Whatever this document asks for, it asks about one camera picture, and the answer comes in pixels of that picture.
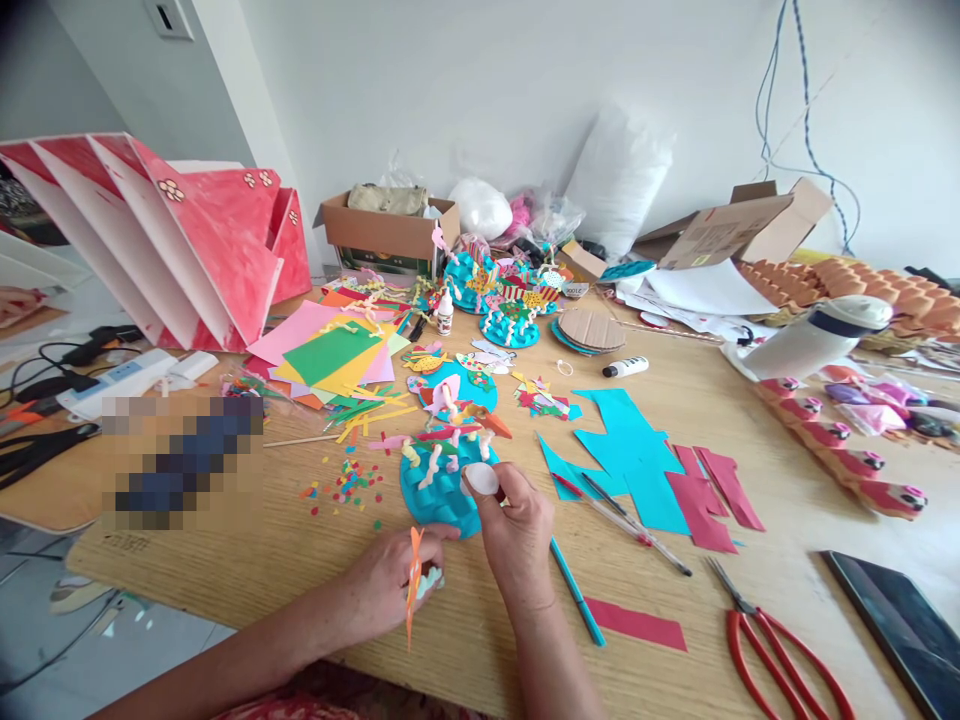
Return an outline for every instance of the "blue pen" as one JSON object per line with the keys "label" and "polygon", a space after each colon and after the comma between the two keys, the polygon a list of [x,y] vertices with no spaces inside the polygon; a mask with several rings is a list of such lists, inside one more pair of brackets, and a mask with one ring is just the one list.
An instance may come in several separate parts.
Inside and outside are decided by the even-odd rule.
{"label": "blue pen", "polygon": [[599,647],[604,647],[607,644],[607,641],[603,637],[603,633],[600,632],[600,626],[597,625],[597,621],[593,619],[593,613],[590,612],[590,608],[587,606],[586,600],[583,599],[583,593],[581,593],[580,588],[577,587],[577,581],[573,579],[573,573],[570,572],[567,561],[563,557],[563,553],[560,552],[560,546],[557,545],[557,539],[553,537],[550,538],[550,552],[553,553],[553,557],[557,561],[557,565],[560,566],[560,572],[563,574],[563,579],[567,582],[567,587],[570,588],[570,594],[573,595],[574,602],[577,603],[577,608],[580,610],[580,614],[583,616],[583,622],[586,623],[587,630],[590,631],[590,637],[593,638],[593,642]]}

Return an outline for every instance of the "scissors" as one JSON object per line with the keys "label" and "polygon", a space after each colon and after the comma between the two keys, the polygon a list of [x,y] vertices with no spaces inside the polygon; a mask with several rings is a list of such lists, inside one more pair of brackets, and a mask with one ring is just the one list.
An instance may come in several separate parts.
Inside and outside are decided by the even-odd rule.
{"label": "scissors", "polygon": [[[793,664],[790,656],[787,655],[787,651],[780,638],[789,640],[801,653],[806,655],[807,659],[817,669],[820,677],[826,681],[833,695],[833,699],[837,702],[837,707],[840,708],[841,720],[854,720],[856,716],[853,713],[853,707],[844,694],[843,688],[840,687],[840,683],[837,682],[836,678],[833,677],[830,670],[823,664],[820,658],[814,655],[810,648],[797,638],[796,635],[787,630],[778,620],[760,608],[748,603],[743,595],[740,594],[740,591],[737,590],[719,562],[713,558],[707,558],[707,562],[710,567],[713,568],[714,572],[717,573],[717,576],[733,597],[733,602],[736,606],[727,614],[727,640],[730,643],[730,655],[733,657],[733,662],[737,666],[740,679],[743,680],[743,684],[746,685],[747,690],[750,691],[753,699],[763,712],[766,713],[767,717],[771,720],[779,720],[779,716],[774,712],[773,708],[770,707],[770,704],[763,695],[760,694],[759,688],[750,676],[750,671],[747,669],[747,664],[743,659],[743,647],[740,639],[741,632],[747,636],[747,639],[757,651],[763,664],[767,670],[770,671],[770,674],[773,675],[773,679],[777,681],[777,685],[790,702],[790,707],[793,708],[797,718],[800,720],[810,720],[810,713],[807,711],[807,707],[809,707],[818,720],[830,720],[827,711],[824,710],[817,701],[797,671],[796,665]],[[756,631],[750,623],[750,618],[753,618],[757,625],[760,626],[767,641],[773,648],[774,654],[780,660],[779,666],[774,662],[770,653],[767,652],[767,649],[760,642]],[[803,701],[806,702],[807,707],[804,707],[800,696],[803,697]]]}

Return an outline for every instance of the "open cardboard box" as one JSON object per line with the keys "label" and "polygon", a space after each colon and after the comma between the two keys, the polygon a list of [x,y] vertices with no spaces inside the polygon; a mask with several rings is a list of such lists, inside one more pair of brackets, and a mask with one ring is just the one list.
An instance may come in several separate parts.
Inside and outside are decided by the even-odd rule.
{"label": "open cardboard box", "polygon": [[[324,225],[327,242],[337,250],[340,266],[354,274],[367,268],[388,274],[396,285],[412,285],[418,275],[436,279],[442,258],[431,240],[431,218],[355,210],[345,192],[320,204],[313,227]],[[448,247],[460,237],[460,210],[451,200],[429,198],[441,213],[440,227]]]}
{"label": "open cardboard box", "polygon": [[800,247],[833,200],[801,178],[777,195],[774,181],[737,185],[729,205],[707,208],[642,235],[635,252],[664,270],[716,265],[729,257],[783,262]]}

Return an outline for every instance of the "wooden stick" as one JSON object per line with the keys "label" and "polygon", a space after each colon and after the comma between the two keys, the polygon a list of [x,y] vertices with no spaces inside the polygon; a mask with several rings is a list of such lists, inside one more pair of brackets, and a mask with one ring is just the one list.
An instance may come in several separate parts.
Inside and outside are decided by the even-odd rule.
{"label": "wooden stick", "polygon": [[317,442],[318,440],[335,440],[339,435],[320,435],[315,438],[302,438],[300,440],[284,440],[276,443],[265,443],[264,447],[280,447],[281,445],[299,445],[303,442]]}

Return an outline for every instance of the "glue bottle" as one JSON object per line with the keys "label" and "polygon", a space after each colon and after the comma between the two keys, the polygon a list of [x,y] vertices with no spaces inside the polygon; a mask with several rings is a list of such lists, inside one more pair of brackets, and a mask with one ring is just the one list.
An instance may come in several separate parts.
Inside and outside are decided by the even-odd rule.
{"label": "glue bottle", "polygon": [[647,359],[642,355],[637,355],[636,357],[627,358],[626,360],[617,360],[615,363],[607,365],[603,369],[603,376],[626,377],[627,375],[643,372],[648,367],[650,367],[650,363],[647,362]]}
{"label": "glue bottle", "polygon": [[449,335],[453,329],[453,298],[450,297],[450,288],[443,289],[443,296],[437,305],[437,332]]}

